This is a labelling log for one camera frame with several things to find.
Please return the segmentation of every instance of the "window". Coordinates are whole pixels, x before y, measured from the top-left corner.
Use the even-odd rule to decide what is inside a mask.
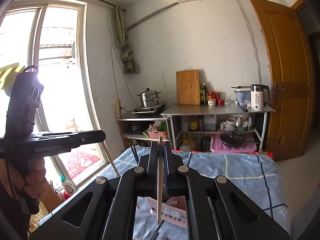
[[[44,85],[36,118],[39,131],[93,130],[78,53],[80,15],[81,8],[43,5],[12,11],[0,26],[0,68],[15,62],[39,66],[38,78]],[[0,136],[9,99],[0,90]],[[106,165],[105,156],[99,144],[89,144],[46,157],[46,178],[60,186],[63,175],[79,185]]]

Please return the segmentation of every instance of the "finger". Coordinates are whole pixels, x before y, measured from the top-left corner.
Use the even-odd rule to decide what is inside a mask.
[[[47,186],[45,186],[44,189],[43,189],[40,193],[35,194],[35,195],[32,195],[31,197],[32,197],[32,198],[35,198],[35,199],[41,198],[41,197],[44,197],[44,195],[45,195],[46,193],[47,193]]]
[[[9,173],[10,173],[10,180],[12,184],[16,185],[17,187],[24,187],[25,182],[22,175],[15,167],[11,165],[11,163],[9,163]]]
[[[37,171],[39,171],[39,170],[42,170],[44,168],[44,164],[45,164],[44,158],[39,158],[39,159],[35,160],[35,166],[34,167],[35,167],[35,169]]]
[[[31,184],[27,184],[24,186],[24,191],[30,195],[30,196],[34,196],[38,193],[41,193],[42,190],[45,188],[47,184],[47,180],[44,178],[43,181],[41,181],[39,184],[36,185],[31,185]]]
[[[41,169],[39,171],[30,172],[25,177],[26,183],[27,184],[32,184],[32,185],[39,184],[44,179],[45,172],[46,172],[45,168],[43,168],[43,169]]]

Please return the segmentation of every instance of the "electric kettle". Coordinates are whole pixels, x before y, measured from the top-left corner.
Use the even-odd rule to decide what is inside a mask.
[[[251,88],[251,109],[252,110],[262,110],[266,103],[270,100],[270,91],[267,85],[259,85],[254,84],[250,86]],[[267,91],[268,98],[264,100],[264,92],[263,90]]]

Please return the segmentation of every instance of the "floor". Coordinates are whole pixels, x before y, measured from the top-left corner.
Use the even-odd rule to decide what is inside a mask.
[[[311,129],[305,154],[277,162],[291,222],[320,182],[320,129]]]

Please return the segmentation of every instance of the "wooden cutting board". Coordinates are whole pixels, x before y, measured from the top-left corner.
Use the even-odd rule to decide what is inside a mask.
[[[199,105],[199,70],[184,70],[176,72],[177,104]]]

